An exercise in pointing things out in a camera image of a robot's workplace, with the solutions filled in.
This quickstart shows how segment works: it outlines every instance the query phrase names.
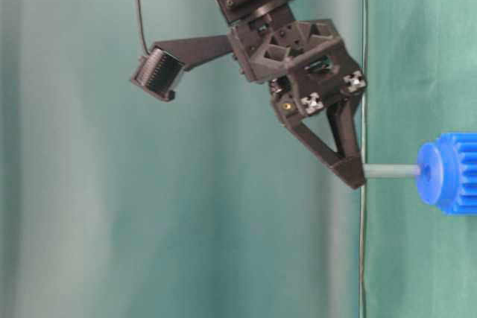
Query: blue knob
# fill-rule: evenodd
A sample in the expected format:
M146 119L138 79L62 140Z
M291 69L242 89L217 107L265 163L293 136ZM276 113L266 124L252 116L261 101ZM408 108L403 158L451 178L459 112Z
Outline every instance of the blue knob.
M477 214L477 133L445 133L417 157L422 200L449 215Z

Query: cable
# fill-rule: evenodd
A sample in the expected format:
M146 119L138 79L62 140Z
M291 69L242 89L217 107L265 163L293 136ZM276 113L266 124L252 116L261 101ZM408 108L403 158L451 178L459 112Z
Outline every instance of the cable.
M144 35L144 22L142 21L141 0L136 0L136 15L139 23L139 37L141 39L142 48L144 49L144 52L149 55L148 45L146 44L146 38Z

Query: robotic arm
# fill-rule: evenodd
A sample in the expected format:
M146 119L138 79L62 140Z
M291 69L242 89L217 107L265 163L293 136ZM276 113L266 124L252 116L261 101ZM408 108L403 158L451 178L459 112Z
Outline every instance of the robotic arm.
M217 0L228 35L155 42L133 83L172 101L185 71L233 53L253 83L268 83L281 123L351 188L365 183L353 117L366 88L330 20L299 22L292 0ZM303 120L326 111L337 150Z

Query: teal fabric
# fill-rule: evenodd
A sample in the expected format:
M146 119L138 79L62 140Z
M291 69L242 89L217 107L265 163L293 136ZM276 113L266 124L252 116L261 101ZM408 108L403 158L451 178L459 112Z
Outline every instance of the teal fabric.
M361 0L297 0L361 57ZM224 34L143 0L148 41ZM358 193L224 58L163 104L133 0L1 0L2 317L356 317ZM324 130L324 118L315 126Z
M369 0L368 159L477 131L476 0ZM412 180L370 181L368 318L476 316L477 220L421 203Z

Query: green backdrop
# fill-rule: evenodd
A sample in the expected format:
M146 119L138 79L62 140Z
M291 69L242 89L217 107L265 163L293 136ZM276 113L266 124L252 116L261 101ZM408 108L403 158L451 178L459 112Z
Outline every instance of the green backdrop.
M368 1L368 159L477 130L476 0ZM367 317L476 316L477 220L420 202L412 180L370 181Z
M143 5L149 42L226 31L214 0ZM361 0L293 8L361 58ZM265 86L224 58L140 92L133 0L1 0L0 28L3 317L356 317L358 193Z

